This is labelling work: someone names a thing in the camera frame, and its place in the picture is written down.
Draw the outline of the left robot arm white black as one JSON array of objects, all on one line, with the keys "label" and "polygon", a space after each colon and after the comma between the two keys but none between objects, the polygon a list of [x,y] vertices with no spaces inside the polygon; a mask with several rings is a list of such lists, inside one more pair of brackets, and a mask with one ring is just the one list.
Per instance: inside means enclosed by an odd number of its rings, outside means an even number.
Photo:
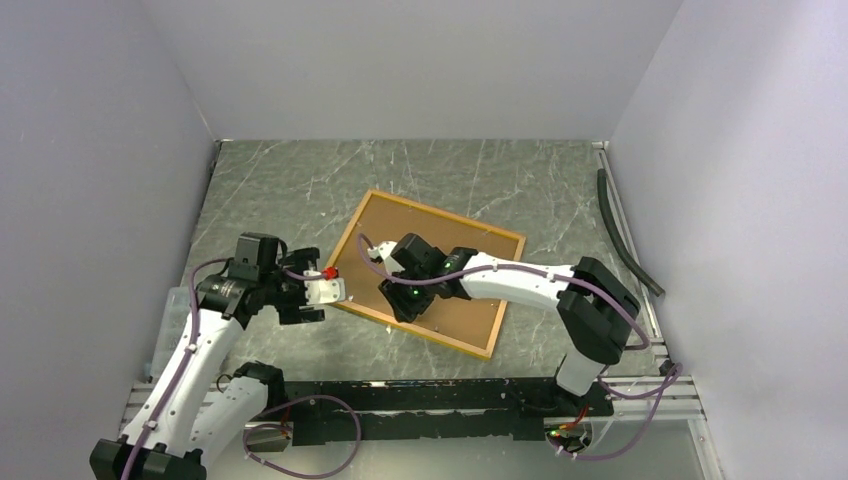
[{"label": "left robot arm white black", "polygon": [[251,319],[273,307],[283,325],[320,322],[322,306],[346,296],[338,270],[320,270],[316,247],[288,251],[281,239],[246,232],[222,270],[189,278],[185,327],[159,380],[117,439],[101,439],[89,457],[97,479],[204,479],[237,431],[237,421],[278,417],[286,406],[281,370],[251,363],[248,376],[201,405],[218,369]]}]

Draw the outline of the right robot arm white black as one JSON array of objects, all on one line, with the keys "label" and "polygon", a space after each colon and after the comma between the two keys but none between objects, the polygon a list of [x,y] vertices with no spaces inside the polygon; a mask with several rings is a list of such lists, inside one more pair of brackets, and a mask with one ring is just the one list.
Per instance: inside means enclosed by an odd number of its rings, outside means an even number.
[{"label": "right robot arm white black", "polygon": [[572,343],[549,391],[561,414],[586,405],[597,378],[632,348],[631,335],[640,340],[635,349],[649,345],[637,322],[640,302],[593,257],[575,265],[536,265],[469,247],[444,253],[414,233],[378,245],[361,235],[357,247],[381,276],[379,290],[399,322],[415,321],[435,298],[503,300],[557,314]]}]

